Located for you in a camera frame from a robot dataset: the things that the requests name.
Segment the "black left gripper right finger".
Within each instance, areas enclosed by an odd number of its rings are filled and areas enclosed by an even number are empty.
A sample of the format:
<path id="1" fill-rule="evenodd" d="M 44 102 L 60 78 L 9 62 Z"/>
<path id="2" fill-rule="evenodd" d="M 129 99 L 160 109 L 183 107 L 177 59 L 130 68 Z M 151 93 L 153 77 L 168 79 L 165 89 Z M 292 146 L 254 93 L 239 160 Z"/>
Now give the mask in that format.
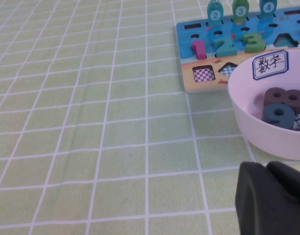
<path id="1" fill-rule="evenodd" d="M 296 169 L 278 161 L 271 161 L 267 169 L 273 174 L 277 181 L 300 203 L 300 172 Z"/>

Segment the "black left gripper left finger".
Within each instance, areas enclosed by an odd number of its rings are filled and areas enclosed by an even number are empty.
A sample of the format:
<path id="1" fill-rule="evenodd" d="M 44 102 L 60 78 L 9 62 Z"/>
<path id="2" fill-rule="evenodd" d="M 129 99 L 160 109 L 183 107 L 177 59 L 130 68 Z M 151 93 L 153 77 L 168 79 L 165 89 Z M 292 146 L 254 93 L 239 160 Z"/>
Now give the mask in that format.
<path id="1" fill-rule="evenodd" d="M 240 164 L 235 208 L 242 235 L 300 235 L 298 199 L 262 164 Z"/>

